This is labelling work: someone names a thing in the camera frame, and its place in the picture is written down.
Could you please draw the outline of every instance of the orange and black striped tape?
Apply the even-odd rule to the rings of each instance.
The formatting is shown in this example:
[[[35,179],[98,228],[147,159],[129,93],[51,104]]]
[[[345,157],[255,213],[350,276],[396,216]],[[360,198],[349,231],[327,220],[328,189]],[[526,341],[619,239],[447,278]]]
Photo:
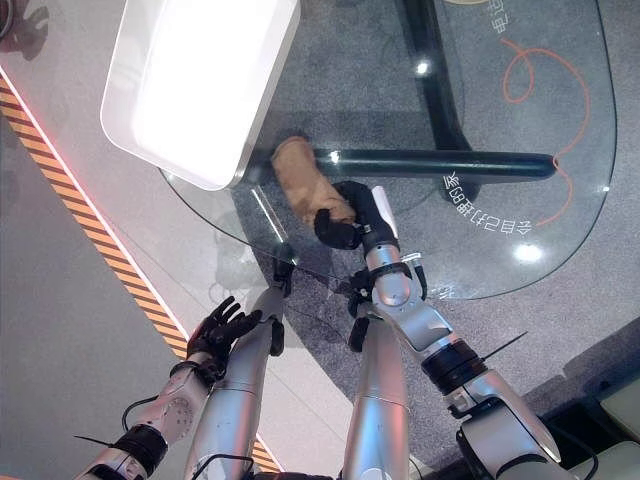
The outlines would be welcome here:
[[[0,74],[0,111],[109,268],[133,296],[173,353],[184,359],[187,354],[187,333],[184,328],[80,187],[3,74]],[[259,439],[254,444],[252,456],[262,471],[281,471],[277,461]]]

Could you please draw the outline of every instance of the glass table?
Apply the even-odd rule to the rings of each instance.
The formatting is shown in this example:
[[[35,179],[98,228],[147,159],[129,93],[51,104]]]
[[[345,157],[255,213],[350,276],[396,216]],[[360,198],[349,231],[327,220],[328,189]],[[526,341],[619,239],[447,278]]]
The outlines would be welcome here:
[[[430,297],[498,295],[553,272],[589,234],[613,169],[615,110],[595,0],[305,0],[243,180],[207,192],[165,174],[171,187],[212,227],[257,251],[273,255],[286,241],[297,266],[314,274],[344,280],[361,269],[360,252],[325,247],[293,214],[270,155],[292,134],[330,152],[328,166],[348,149],[442,150],[434,133],[444,114],[423,88],[439,74],[438,59],[417,48],[407,26],[415,20],[407,11],[425,4],[437,11],[448,66],[436,87],[445,82],[468,144],[550,155],[555,174],[481,179],[479,189],[455,166],[432,178],[338,168],[330,180],[385,188],[403,253],[424,255]]]

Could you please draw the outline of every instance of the black glove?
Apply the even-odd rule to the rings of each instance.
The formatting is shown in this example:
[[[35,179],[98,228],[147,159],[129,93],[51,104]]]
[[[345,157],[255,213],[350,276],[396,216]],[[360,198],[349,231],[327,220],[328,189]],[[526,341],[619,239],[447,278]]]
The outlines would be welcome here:
[[[329,210],[318,210],[314,230],[318,239],[331,248],[353,250],[364,242],[365,254],[375,245],[397,243],[384,221],[368,186],[352,181],[333,185],[356,212],[356,224],[334,223]]]
[[[260,310],[249,315],[238,312],[240,305],[234,301],[234,297],[228,297],[222,302],[202,321],[187,343],[187,356],[197,352],[211,355],[212,359],[203,363],[201,368],[215,380],[222,379],[227,372],[233,342],[253,330],[262,318]]]

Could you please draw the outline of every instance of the white box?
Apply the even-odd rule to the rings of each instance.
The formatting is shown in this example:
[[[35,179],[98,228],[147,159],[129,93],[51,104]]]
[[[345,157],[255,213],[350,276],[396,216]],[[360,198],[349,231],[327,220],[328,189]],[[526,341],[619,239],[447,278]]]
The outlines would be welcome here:
[[[127,0],[100,118],[116,146],[205,190],[243,175],[298,0]]]

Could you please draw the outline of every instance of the brown object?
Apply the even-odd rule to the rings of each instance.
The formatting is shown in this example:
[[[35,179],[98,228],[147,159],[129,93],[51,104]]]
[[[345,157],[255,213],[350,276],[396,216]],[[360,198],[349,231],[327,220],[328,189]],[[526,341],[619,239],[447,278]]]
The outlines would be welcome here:
[[[353,223],[356,214],[318,167],[309,142],[290,137],[271,158],[280,186],[294,213],[313,228],[318,210],[329,210],[331,220]]]

